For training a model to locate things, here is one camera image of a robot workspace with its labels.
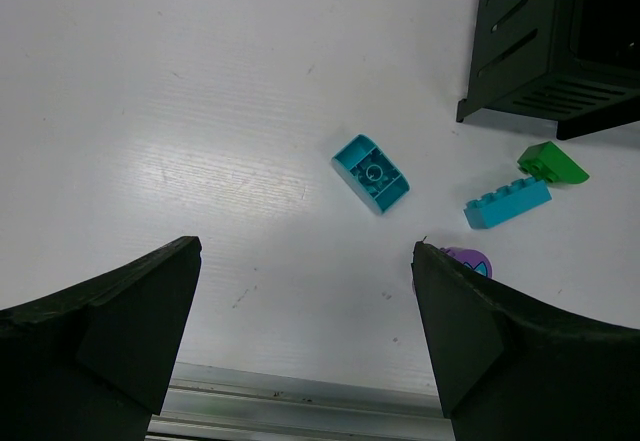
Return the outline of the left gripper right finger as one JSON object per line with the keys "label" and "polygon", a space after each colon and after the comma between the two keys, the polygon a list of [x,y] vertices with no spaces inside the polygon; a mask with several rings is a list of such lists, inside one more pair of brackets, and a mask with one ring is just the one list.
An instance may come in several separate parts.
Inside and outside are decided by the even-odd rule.
{"label": "left gripper right finger", "polygon": [[459,440],[635,440],[639,333],[556,308],[417,242],[412,274]]}

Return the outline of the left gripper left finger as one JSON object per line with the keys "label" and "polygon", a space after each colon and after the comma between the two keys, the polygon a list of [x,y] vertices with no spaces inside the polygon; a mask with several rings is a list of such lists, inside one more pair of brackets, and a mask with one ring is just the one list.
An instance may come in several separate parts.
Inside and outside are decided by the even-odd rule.
{"label": "left gripper left finger", "polygon": [[4,440],[142,440],[161,412],[201,269],[180,237],[1,312]]}

